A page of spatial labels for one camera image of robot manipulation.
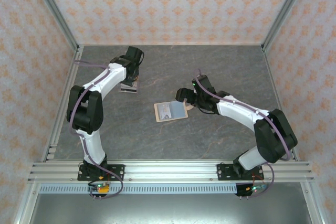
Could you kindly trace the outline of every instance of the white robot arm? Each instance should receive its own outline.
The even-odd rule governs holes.
[[[239,155],[228,173],[236,174],[240,179],[246,178],[255,167],[267,162],[275,163],[297,145],[282,111],[261,110],[240,102],[227,92],[216,92],[206,75],[198,76],[192,83],[194,90],[181,88],[177,91],[177,101],[186,99],[187,103],[200,109],[232,118],[255,133],[257,146]]]
[[[99,134],[103,122],[102,100],[119,82],[132,86],[143,57],[140,49],[129,47],[126,55],[112,59],[108,68],[94,80],[82,87],[73,86],[70,90],[67,121],[76,130],[83,145],[85,156],[80,171],[89,174],[90,179],[103,176],[108,168]]]
[[[89,89],[91,92],[98,91],[101,94],[101,100],[105,98],[105,96],[121,81],[126,79],[127,72],[126,68],[118,63],[110,63],[109,68],[104,70],[100,75],[98,75],[91,82],[83,85],[83,88],[86,89],[95,83],[97,80],[105,76],[109,72],[109,74],[97,85],[93,86]],[[87,131],[81,130],[80,128],[76,130],[77,133],[83,135],[86,140],[87,151],[90,154],[91,158],[97,164],[101,164],[101,162],[105,158],[105,152],[101,146],[100,141],[100,133],[99,129],[93,131],[89,134]],[[85,152],[84,160],[90,164],[92,161],[88,158],[88,153]]]

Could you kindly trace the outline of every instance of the gray surface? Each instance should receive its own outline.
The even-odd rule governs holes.
[[[82,60],[108,64],[127,46],[85,46]],[[104,99],[101,141],[108,159],[234,159],[255,146],[247,127],[219,115],[188,111],[187,119],[157,123],[154,104],[174,101],[179,88],[192,88],[201,68],[216,91],[224,90],[258,108],[277,107],[259,46],[139,46],[145,53],[138,94],[114,88]],[[83,85],[101,69],[80,67],[75,84]],[[65,121],[55,158],[83,159],[78,137]]]
[[[39,195],[31,224],[307,224],[300,183],[274,184],[265,195],[239,200],[234,194]]]

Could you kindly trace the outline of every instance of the small card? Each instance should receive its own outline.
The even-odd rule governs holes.
[[[165,122],[170,120],[187,118],[188,113],[183,102],[162,102],[154,104],[156,121]]]

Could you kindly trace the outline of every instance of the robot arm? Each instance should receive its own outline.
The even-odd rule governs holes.
[[[203,88],[217,97],[225,98],[225,101],[206,93],[195,79],[192,80],[194,90],[181,88],[177,91],[177,101],[183,102],[186,99],[187,103],[200,109],[232,118],[255,133],[257,146],[234,160],[233,170],[240,178],[261,164],[275,163],[286,153],[279,137],[261,114],[266,115],[273,122],[289,150],[297,145],[297,139],[282,111],[278,109],[271,112],[261,110],[238,101],[227,92],[216,92],[206,75],[198,76],[197,79]]]
[[[92,169],[96,169],[96,167],[88,158],[88,155],[95,163],[101,166],[107,165],[107,157],[102,149],[99,134],[99,128],[103,122],[102,100],[119,82],[132,85],[139,74],[139,65],[142,62],[140,61],[141,56],[143,56],[143,52],[140,49],[129,47],[126,55],[112,59],[108,68],[95,79],[82,87],[73,86],[70,90],[67,110],[68,122],[70,122],[73,109],[80,95],[91,86],[75,112],[72,128],[85,138],[85,146],[82,137],[80,139],[85,153],[84,164]]]

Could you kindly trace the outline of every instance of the enclosure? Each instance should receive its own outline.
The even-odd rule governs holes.
[[[1,222],[336,219],[336,0],[1,0],[1,14]],[[100,138],[134,191],[101,207],[73,191],[86,186],[77,181],[84,153],[66,112],[71,87],[102,69],[74,61],[107,66],[129,46],[144,52],[138,91],[115,87],[104,98]],[[249,128],[197,108],[184,119],[156,121],[154,104],[192,89],[197,69],[216,91],[285,113],[298,145],[290,161],[272,165],[275,184],[263,196],[239,201],[234,190],[215,188],[236,188],[237,181],[217,180],[216,164],[256,146]],[[272,173],[262,168],[267,184]],[[160,186],[192,193],[142,191]]]

